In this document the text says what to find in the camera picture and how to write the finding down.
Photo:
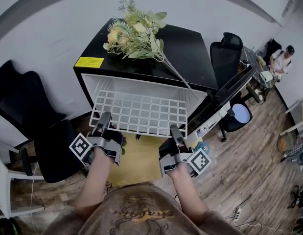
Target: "baseboard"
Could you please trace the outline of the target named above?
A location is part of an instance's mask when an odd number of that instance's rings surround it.
[[[284,98],[283,98],[282,95],[280,94],[279,90],[277,89],[276,86],[275,86],[274,88],[275,88],[275,91],[277,92],[277,94],[279,95],[279,97],[280,97],[282,103],[284,104],[285,108],[288,110],[287,104],[285,103]],[[295,125],[296,123],[295,123],[295,121],[294,121],[294,119],[293,119],[292,114],[289,112],[289,113],[287,113],[287,115],[288,115],[290,121],[292,122],[292,125]]]
[[[70,120],[70,122],[72,123],[72,122],[74,122],[74,121],[78,121],[78,120],[80,120],[80,119],[82,119],[82,118],[88,117],[88,116],[91,115],[91,113],[92,113],[91,111],[90,111],[90,112],[86,112],[86,113],[84,113],[84,114],[82,114],[82,115],[80,115],[80,116],[78,116],[78,117],[72,118],[72,119]],[[20,143],[20,144],[18,144],[17,146],[15,146],[14,148],[16,148],[17,150],[19,150],[23,145],[25,145],[25,144],[27,144],[27,143],[30,143],[30,142],[32,142],[32,141],[34,141],[34,140],[26,140],[26,141],[24,141],[23,143]]]

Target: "white shirt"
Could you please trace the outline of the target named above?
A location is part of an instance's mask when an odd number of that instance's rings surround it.
[[[275,64],[275,69],[276,70],[280,70],[280,71],[284,71],[285,73],[287,73],[289,71],[289,69],[292,67],[292,64],[290,63],[288,65],[288,63],[291,61],[291,58],[284,58],[284,53],[282,53],[279,57],[278,55],[281,53],[281,49],[278,49],[276,52],[274,52],[272,54],[274,60],[274,64]],[[275,73],[279,79],[281,79],[282,77],[282,73]]]

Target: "power strip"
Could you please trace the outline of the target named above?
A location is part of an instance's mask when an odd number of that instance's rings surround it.
[[[241,215],[241,212],[242,212],[242,208],[241,207],[237,207],[236,210],[235,210],[235,213],[234,213],[234,220],[237,221]]]

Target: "yellow warning label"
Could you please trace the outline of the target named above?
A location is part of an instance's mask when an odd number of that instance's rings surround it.
[[[104,58],[101,57],[80,57],[75,66],[76,67],[89,67],[100,68]]]

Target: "white wire shelf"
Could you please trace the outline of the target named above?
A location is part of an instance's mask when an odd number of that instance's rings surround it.
[[[176,124],[187,138],[184,101],[100,90],[94,102],[90,127],[95,127],[103,112],[112,114],[110,123],[115,129],[109,127],[108,130],[170,138],[170,126]]]

